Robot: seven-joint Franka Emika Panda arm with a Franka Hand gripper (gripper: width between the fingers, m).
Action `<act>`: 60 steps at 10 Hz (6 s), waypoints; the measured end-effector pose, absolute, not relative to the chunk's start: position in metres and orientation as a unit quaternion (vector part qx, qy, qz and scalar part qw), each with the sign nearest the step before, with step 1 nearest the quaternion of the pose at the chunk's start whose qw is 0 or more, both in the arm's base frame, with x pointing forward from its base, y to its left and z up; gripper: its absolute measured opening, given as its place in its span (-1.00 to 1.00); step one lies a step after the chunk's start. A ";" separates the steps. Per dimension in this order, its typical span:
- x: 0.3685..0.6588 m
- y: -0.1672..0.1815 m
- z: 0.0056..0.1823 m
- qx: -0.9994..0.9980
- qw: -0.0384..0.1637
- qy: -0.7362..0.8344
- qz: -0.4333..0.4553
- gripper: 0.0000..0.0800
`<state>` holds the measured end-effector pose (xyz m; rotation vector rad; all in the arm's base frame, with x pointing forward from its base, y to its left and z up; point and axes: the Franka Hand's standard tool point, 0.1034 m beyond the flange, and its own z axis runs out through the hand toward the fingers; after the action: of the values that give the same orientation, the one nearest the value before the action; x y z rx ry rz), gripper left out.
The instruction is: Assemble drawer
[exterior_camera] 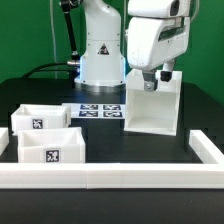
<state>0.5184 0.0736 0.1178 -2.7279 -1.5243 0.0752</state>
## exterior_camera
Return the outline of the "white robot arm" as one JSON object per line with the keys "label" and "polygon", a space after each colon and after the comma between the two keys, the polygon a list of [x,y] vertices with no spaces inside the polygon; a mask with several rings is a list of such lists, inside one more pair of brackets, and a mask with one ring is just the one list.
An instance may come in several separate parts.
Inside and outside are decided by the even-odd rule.
{"label": "white robot arm", "polygon": [[[72,60],[79,69],[74,82],[94,91],[128,85],[125,67],[143,79],[146,91],[173,78],[175,59],[186,52],[191,19],[191,0],[129,0],[128,29],[121,29],[121,15],[104,0],[60,0]],[[70,11],[83,7],[86,50],[79,54]]]}

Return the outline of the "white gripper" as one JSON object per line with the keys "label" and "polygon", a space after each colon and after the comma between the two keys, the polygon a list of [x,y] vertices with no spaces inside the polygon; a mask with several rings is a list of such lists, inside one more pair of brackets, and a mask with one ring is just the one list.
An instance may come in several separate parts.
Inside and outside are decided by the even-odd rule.
{"label": "white gripper", "polygon": [[127,60],[131,68],[149,71],[142,73],[145,91],[157,89],[152,69],[163,63],[160,79],[172,79],[174,58],[188,47],[189,9],[190,0],[129,0]]}

